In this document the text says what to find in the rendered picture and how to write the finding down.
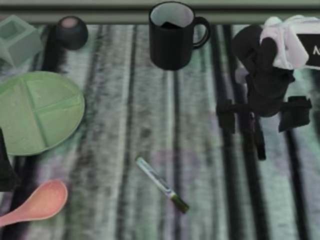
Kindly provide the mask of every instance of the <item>mug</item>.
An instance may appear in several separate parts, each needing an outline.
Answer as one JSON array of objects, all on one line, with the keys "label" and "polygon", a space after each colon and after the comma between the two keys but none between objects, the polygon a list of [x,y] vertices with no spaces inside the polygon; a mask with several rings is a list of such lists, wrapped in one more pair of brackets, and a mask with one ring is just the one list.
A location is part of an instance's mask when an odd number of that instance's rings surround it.
[{"label": "mug", "polygon": [[[194,42],[194,29],[205,26],[203,37]],[[179,70],[191,60],[194,49],[201,48],[210,38],[210,24],[186,4],[165,1],[149,12],[150,59],[164,70]]]}]

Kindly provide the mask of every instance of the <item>plate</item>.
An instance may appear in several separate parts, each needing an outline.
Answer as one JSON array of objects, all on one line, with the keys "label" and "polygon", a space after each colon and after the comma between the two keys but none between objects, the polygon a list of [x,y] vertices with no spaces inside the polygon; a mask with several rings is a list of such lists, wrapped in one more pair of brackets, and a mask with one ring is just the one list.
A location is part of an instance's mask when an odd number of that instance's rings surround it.
[{"label": "plate", "polygon": [[57,146],[77,129],[84,112],[83,93],[60,74],[28,72],[0,84],[0,127],[9,155]]}]

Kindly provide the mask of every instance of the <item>spoon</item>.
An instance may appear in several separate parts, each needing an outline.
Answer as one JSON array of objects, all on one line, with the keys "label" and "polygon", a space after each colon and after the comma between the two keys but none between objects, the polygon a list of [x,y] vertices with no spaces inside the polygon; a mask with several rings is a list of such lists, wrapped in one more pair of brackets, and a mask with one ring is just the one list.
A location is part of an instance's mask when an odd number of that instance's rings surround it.
[{"label": "spoon", "polygon": [[58,179],[49,180],[41,184],[20,207],[0,216],[0,227],[51,218],[60,212],[67,198],[66,185]]}]

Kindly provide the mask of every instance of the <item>green block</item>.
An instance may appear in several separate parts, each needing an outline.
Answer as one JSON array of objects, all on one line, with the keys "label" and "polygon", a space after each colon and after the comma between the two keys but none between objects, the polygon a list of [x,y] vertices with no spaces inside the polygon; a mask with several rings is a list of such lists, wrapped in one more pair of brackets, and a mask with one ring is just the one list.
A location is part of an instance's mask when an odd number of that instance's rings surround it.
[{"label": "green block", "polygon": [[0,21],[0,58],[14,67],[43,50],[38,30],[21,18],[11,15]]}]

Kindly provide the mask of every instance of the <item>black ball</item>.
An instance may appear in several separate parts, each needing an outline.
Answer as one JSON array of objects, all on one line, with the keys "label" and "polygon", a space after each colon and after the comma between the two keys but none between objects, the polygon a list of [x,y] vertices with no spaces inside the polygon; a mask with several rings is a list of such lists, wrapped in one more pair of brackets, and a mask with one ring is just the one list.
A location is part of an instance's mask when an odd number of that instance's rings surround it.
[{"label": "black ball", "polygon": [[57,41],[68,50],[82,48],[88,40],[88,29],[84,21],[76,16],[62,18],[55,27]]}]

